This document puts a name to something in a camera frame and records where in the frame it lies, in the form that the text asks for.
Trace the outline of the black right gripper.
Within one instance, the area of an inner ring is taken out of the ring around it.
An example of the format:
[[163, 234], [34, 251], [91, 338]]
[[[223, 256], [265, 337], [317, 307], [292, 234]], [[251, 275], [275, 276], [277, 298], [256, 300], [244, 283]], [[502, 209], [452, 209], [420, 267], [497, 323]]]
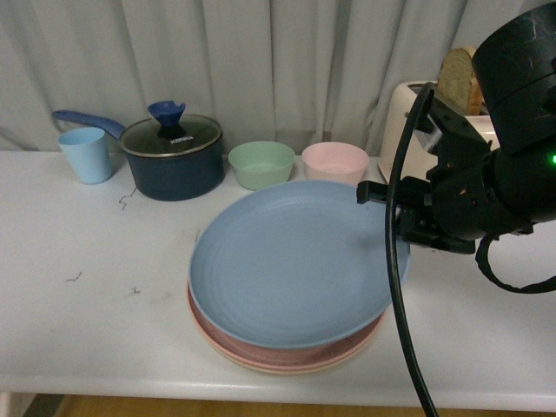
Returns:
[[[433, 142], [437, 163], [424, 180], [402, 178], [394, 193], [400, 207], [396, 233], [403, 241], [470, 255], [483, 237], [533, 232], [533, 223], [515, 214], [498, 190], [494, 162], [500, 152], [464, 116], [433, 99], [421, 111], [415, 134]], [[363, 181], [356, 199], [385, 204], [388, 190]]]

